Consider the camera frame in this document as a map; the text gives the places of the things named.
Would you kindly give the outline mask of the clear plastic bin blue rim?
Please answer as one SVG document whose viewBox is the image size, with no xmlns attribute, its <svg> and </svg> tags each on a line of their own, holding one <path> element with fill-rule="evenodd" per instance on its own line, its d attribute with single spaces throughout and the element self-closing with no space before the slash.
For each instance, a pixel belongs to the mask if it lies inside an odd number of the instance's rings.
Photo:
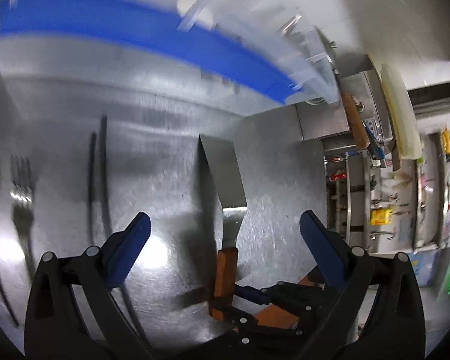
<svg viewBox="0 0 450 360">
<path fill-rule="evenodd" d="M 70 35 L 152 51 L 279 103 L 340 92 L 293 0 L 0 0 L 0 37 Z"/>
</svg>

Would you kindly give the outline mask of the black chopstick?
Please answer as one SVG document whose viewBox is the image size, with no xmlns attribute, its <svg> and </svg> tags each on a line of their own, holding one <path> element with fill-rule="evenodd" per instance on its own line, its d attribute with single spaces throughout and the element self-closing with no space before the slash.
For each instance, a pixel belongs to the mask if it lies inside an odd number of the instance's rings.
<svg viewBox="0 0 450 360">
<path fill-rule="evenodd" d="M 145 243 L 151 234 L 151 220 L 147 214 L 139 212 L 127 227 L 120 232 L 113 232 L 109 202 L 108 160 L 107 160 L 107 116 L 100 118 L 99 170 L 100 170 L 100 208 L 103 227 L 107 240 L 102 246 L 105 257 L 105 287 L 108 290 L 120 289 L 125 307 L 132 322 L 132 330 L 144 344 L 149 344 L 145 331 L 139 321 L 125 280 L 135 265 Z"/>
<path fill-rule="evenodd" d="M 97 144 L 97 134 L 92 133 L 89 142 L 88 153 L 88 198 L 87 198 L 87 230 L 88 242 L 94 244 L 93 234 L 93 202 L 94 202 L 94 166 L 95 166 L 95 150 Z"/>
</svg>

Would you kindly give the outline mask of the steel fork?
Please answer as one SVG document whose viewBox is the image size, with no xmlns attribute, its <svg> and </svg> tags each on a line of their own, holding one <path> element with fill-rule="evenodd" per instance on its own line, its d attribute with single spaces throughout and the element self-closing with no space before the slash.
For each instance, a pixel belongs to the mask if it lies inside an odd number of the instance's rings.
<svg viewBox="0 0 450 360">
<path fill-rule="evenodd" d="M 34 183 L 30 161 L 17 155 L 11 156 L 12 219 L 19 244 L 22 248 L 26 272 L 30 283 L 35 275 L 35 263 L 32 253 L 32 226 L 34 217 Z"/>
</svg>

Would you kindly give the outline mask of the cream plastic cutting board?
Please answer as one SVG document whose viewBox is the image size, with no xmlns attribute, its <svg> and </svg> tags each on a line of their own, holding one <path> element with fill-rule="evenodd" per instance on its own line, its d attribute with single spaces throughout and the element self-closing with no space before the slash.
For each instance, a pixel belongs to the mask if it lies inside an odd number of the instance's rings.
<svg viewBox="0 0 450 360">
<path fill-rule="evenodd" d="M 394 141 L 401 159 L 417 160 L 422 145 L 413 106 L 398 70 L 386 63 L 380 69 L 381 87 L 393 125 Z"/>
</svg>

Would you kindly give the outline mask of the wooden-handled hanging utensil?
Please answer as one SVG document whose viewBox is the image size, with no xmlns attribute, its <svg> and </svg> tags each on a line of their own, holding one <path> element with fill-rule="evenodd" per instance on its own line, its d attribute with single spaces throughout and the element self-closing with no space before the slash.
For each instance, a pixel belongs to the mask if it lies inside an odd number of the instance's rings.
<svg viewBox="0 0 450 360">
<path fill-rule="evenodd" d="M 356 147 L 358 150 L 365 150 L 370 145 L 370 140 L 360 119 L 359 111 L 353 97 L 350 94 L 344 93 L 341 98 Z"/>
</svg>

